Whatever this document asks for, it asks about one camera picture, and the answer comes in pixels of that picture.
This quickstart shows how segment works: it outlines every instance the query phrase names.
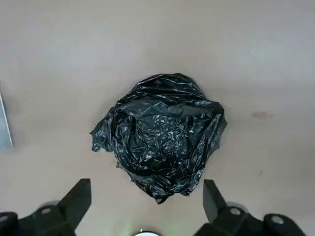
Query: garbage bag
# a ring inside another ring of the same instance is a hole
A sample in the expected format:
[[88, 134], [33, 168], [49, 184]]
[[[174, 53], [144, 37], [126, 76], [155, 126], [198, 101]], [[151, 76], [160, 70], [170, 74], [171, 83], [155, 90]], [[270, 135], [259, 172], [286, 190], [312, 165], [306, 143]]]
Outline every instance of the garbage bag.
[[161, 204], [195, 189], [226, 125], [223, 107], [190, 77], [157, 74], [137, 83], [97, 124], [92, 150], [114, 151], [117, 167]]

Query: beige floor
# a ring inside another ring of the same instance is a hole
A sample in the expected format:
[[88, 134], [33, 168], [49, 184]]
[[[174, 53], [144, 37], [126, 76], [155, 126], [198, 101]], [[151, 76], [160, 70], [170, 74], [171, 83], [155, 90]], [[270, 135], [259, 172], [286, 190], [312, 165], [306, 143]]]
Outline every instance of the beige floor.
[[158, 206], [93, 153], [89, 132], [137, 81], [195, 78], [229, 123], [206, 167], [227, 200], [315, 235], [315, 2], [0, 0], [0, 90], [16, 149], [0, 155], [0, 211], [25, 216], [89, 177], [79, 236], [190, 236], [202, 185]]

